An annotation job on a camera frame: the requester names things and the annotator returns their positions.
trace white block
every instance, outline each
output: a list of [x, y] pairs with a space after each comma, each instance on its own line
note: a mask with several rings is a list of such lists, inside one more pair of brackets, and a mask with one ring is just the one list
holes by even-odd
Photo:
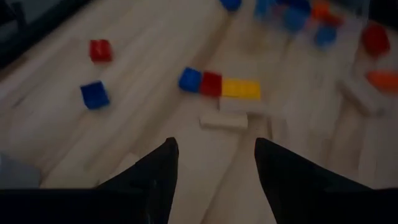
[[260, 100], [244, 100], [230, 97], [220, 98], [220, 112], [249, 115], [267, 115], [269, 111], [264, 102]]
[[248, 128], [248, 116], [243, 114], [208, 112], [200, 116], [200, 124], [204, 128], [246, 130]]
[[378, 92], [363, 77], [344, 77], [338, 82], [338, 85], [343, 94], [365, 115], [382, 115], [391, 107], [389, 99]]

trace building block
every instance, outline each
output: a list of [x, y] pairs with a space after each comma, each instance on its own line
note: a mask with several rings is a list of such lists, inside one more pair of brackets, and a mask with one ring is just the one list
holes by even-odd
[[85, 105], [90, 110], [95, 110], [110, 104], [105, 87], [101, 81], [80, 87]]
[[182, 90], [192, 93], [199, 92], [201, 83], [201, 73], [193, 68], [186, 68], [178, 81], [178, 85]]
[[391, 106], [388, 98], [382, 96], [363, 77], [343, 77], [338, 86], [345, 97], [367, 116], [380, 116]]
[[224, 114], [212, 111], [200, 116], [200, 124], [203, 128], [226, 128], [244, 131], [247, 130], [249, 121], [245, 114]]
[[228, 12], [235, 12], [242, 5], [242, 0], [220, 0], [220, 2]]
[[330, 4], [327, 1], [315, 1], [312, 6], [311, 16], [314, 19], [321, 19], [329, 14]]
[[222, 113], [247, 114], [266, 116], [270, 112], [266, 104], [260, 100], [247, 100], [231, 97], [221, 97], [219, 109]]
[[284, 13], [283, 22], [285, 28], [295, 34], [305, 27], [307, 19], [308, 14], [294, 7], [289, 7]]
[[370, 84], [383, 93], [398, 93], [398, 72], [371, 71], [367, 78]]
[[91, 40], [90, 57], [93, 62], [111, 62], [113, 59], [111, 44], [108, 40]]
[[221, 95], [260, 100], [260, 83], [237, 78], [223, 78], [223, 90]]
[[368, 54], [374, 58], [388, 54], [391, 48], [386, 30], [377, 24], [371, 24], [363, 30], [362, 43]]
[[200, 93], [206, 96], [221, 96], [223, 77], [213, 72], [203, 72]]
[[315, 43], [318, 47], [328, 47], [336, 42], [337, 30], [334, 27], [320, 26], [315, 34]]

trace red block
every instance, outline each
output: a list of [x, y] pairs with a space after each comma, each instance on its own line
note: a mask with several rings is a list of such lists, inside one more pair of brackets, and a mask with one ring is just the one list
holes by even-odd
[[378, 58], [390, 51], [390, 42], [383, 26], [371, 24], [362, 33], [362, 43], [369, 55]]
[[221, 96], [223, 77], [218, 73], [203, 72], [200, 93], [206, 96]]
[[90, 57], [93, 62], [111, 62], [112, 48], [107, 40], [90, 41]]

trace wooden floor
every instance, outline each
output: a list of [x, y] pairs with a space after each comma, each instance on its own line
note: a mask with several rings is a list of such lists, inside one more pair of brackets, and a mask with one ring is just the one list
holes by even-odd
[[[174, 136], [180, 149], [170, 223], [275, 222], [259, 185], [254, 140], [272, 140], [373, 188], [398, 186], [396, 101], [363, 116], [335, 88], [345, 75], [396, 68], [398, 36], [379, 62], [347, 15], [336, 45], [322, 52], [312, 29], [292, 37], [277, 21], [252, 18], [254, 0], [227, 14], [213, 0], [98, 0], [3, 71], [0, 144], [40, 168], [42, 187], [92, 187]], [[109, 39], [115, 60], [93, 65], [90, 39]], [[273, 116], [250, 118], [246, 133], [202, 129], [217, 100], [177, 88], [186, 66], [260, 80]], [[111, 106], [88, 111], [80, 85], [102, 80]]]

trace blue lego brick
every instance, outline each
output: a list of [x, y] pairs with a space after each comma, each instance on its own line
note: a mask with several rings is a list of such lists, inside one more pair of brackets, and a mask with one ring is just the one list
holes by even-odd
[[337, 38], [337, 30], [330, 26], [320, 26], [315, 35], [315, 43], [318, 47], [324, 48], [335, 43]]
[[80, 87], [83, 101], [90, 110], [99, 109], [110, 104], [105, 87], [101, 81]]
[[220, 2], [229, 12], [237, 11], [242, 5], [242, 0], [220, 0]]
[[302, 30], [307, 23], [308, 15], [294, 7], [289, 7], [284, 14], [284, 26], [292, 33]]
[[200, 83], [201, 73], [193, 68], [186, 68], [182, 72], [182, 76], [178, 82], [178, 85], [185, 91], [197, 93], [199, 92]]

